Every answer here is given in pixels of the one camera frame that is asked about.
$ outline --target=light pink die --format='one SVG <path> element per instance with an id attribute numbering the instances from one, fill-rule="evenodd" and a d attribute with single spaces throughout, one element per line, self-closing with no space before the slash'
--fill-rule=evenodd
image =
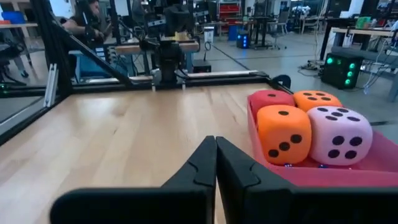
<path id="1" fill-rule="evenodd" d="M 312 126 L 312 159 L 321 164 L 350 166 L 366 157 L 373 131 L 364 116 L 335 106 L 319 106 L 307 114 Z"/>

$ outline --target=black box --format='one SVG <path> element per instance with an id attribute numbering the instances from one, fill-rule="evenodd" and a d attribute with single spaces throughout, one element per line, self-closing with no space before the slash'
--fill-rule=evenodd
<path id="1" fill-rule="evenodd" d="M 194 73 L 211 72 L 211 65 L 208 61 L 194 60 L 192 64 Z"/>
<path id="2" fill-rule="evenodd" d="M 329 53 L 326 56 L 321 81 L 340 90 L 355 88 L 361 65 L 361 57 L 344 53 Z"/>
<path id="3" fill-rule="evenodd" d="M 239 30 L 236 38 L 236 46 L 241 49 L 248 49 L 250 46 L 249 32 L 246 30 Z"/>

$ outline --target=pink container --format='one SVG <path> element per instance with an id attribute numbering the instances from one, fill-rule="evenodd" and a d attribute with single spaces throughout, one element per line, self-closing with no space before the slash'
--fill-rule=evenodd
<path id="1" fill-rule="evenodd" d="M 255 160 L 289 182 L 301 187 L 397 187 L 398 145 L 373 131 L 373 143 L 367 156 L 349 167 L 318 168 L 311 158 L 294 167 L 275 166 L 263 156 L 254 115 L 248 97 L 248 128 Z"/>

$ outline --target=red die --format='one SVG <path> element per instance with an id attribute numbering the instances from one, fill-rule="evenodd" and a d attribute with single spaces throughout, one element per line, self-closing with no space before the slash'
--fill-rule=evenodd
<path id="1" fill-rule="evenodd" d="M 255 122 L 257 122 L 257 112 L 265 106 L 295 105 L 293 95 L 279 90 L 259 90 L 250 95 L 249 100 Z"/>

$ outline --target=die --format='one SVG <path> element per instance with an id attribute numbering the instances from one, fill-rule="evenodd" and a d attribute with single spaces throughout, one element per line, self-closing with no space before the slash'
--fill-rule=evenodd
<path id="1" fill-rule="evenodd" d="M 366 157 L 373 131 L 364 116 L 335 106 L 319 106 L 307 114 L 312 125 L 312 159 L 321 164 L 349 166 Z"/>
<path id="2" fill-rule="evenodd" d="M 280 90 L 259 90 L 249 96 L 254 120 L 257 121 L 259 109 L 270 105 L 294 106 L 293 96 Z"/>
<path id="3" fill-rule="evenodd" d="M 257 113 L 257 130 L 264 157 L 272 164 L 297 164 L 310 152 L 310 118 L 294 106 L 261 108 Z"/>
<path id="4" fill-rule="evenodd" d="M 305 112 L 317 106 L 343 106 L 337 97 L 324 91 L 298 91 L 293 94 L 293 98 L 297 107 Z"/>

